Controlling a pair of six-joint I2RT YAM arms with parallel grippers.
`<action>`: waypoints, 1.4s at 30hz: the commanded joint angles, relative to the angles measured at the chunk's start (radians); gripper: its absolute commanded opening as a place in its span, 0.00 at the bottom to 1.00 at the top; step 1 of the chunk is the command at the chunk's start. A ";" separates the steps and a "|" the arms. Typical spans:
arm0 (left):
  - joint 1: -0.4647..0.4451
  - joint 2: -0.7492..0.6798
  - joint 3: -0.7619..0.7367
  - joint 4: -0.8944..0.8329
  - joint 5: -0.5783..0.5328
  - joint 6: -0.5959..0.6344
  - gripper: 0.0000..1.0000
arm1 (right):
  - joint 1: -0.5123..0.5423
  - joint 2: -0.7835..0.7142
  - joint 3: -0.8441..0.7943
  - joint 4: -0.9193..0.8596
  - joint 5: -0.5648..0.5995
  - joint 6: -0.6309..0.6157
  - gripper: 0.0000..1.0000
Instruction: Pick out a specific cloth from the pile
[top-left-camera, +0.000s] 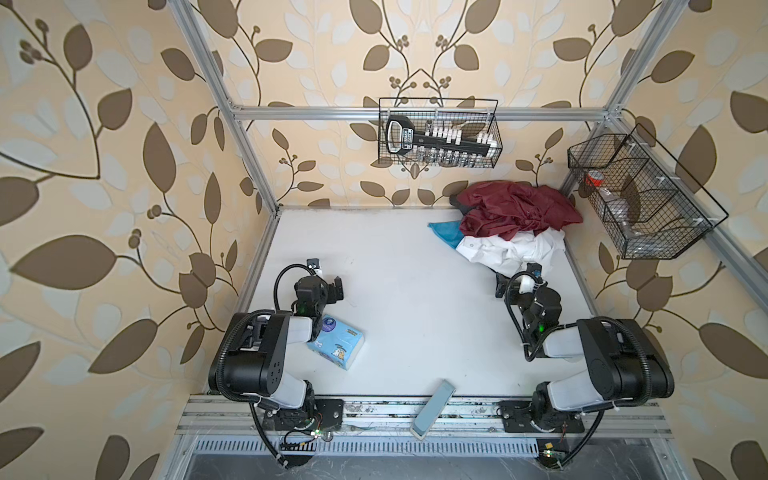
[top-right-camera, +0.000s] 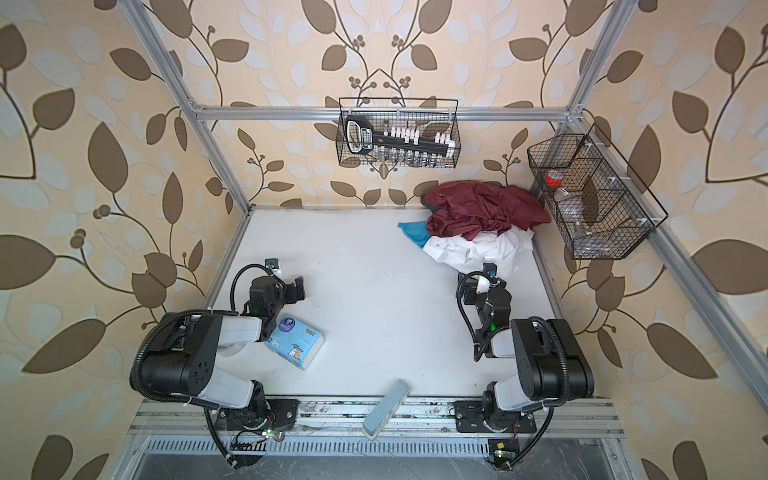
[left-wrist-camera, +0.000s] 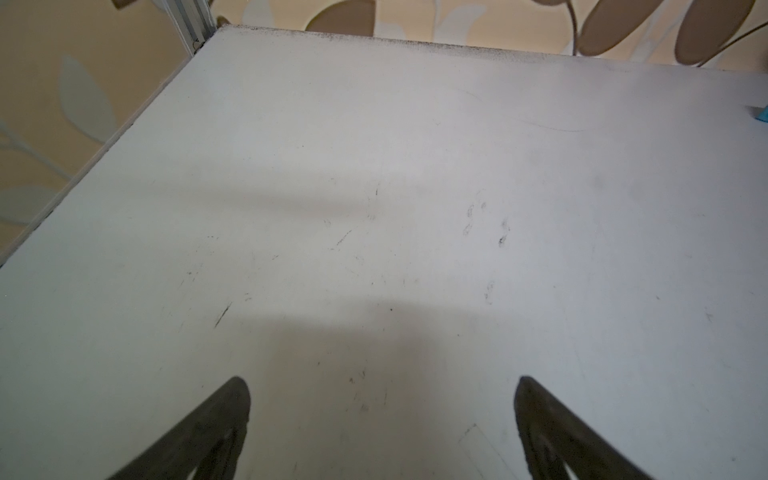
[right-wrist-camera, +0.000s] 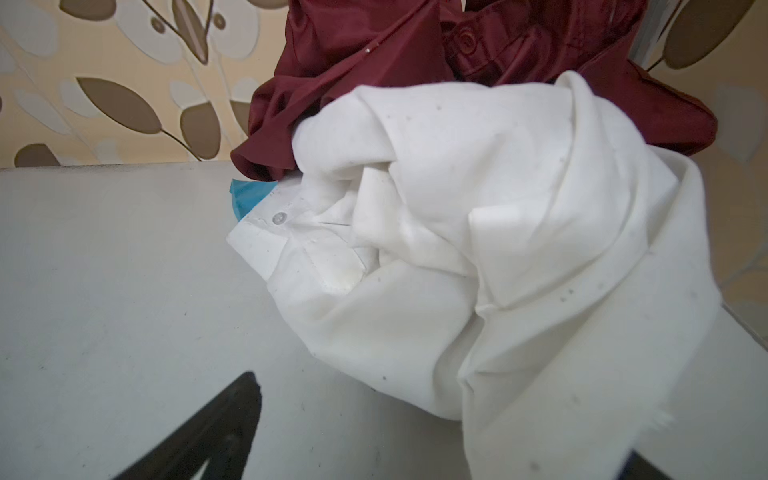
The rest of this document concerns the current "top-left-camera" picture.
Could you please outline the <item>white shirt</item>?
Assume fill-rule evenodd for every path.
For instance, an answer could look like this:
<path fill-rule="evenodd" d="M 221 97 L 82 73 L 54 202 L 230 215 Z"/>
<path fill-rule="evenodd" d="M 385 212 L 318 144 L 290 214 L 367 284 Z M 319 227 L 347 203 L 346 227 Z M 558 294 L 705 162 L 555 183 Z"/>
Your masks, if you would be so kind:
<path fill-rule="evenodd" d="M 542 275 L 547 275 L 555 254 L 564 250 L 565 234 L 553 228 L 540 234 L 519 231 L 511 240 L 500 236 L 465 236 L 456 247 L 456 251 L 469 262 L 488 267 L 506 277 L 525 270 L 529 263 L 539 264 Z"/>

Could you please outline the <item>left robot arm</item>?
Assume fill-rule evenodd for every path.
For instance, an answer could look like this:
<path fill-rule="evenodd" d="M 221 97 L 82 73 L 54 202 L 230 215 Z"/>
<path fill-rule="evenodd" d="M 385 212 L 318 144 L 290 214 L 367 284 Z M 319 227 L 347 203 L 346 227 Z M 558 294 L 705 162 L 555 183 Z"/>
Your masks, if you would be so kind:
<path fill-rule="evenodd" d="M 341 278 L 322 278 L 317 258 L 284 267 L 273 285 L 274 307 L 234 314 L 210 367 L 210 389 L 248 406 L 263 445 L 284 469 L 304 464 L 300 453 L 343 424 L 342 399 L 319 399 L 310 381 L 286 372 L 288 346 L 318 347 L 338 326 L 325 308 L 343 299 Z"/>

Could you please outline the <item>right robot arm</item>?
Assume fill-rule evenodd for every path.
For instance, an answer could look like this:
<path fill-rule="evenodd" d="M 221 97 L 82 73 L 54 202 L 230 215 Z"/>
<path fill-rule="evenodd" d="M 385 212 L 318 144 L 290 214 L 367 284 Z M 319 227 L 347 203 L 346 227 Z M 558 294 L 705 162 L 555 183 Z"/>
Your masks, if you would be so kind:
<path fill-rule="evenodd" d="M 524 359 L 582 359 L 585 370 L 539 383 L 528 401 L 504 400 L 497 413 L 507 433 L 579 433 L 574 445 L 544 446 L 538 463 L 562 470 L 594 437 L 609 410 L 639 407 L 668 398 L 674 378 L 668 362 L 632 319 L 595 316 L 560 320 L 561 296 L 531 264 L 507 277 L 496 276 L 503 301 L 520 338 Z"/>

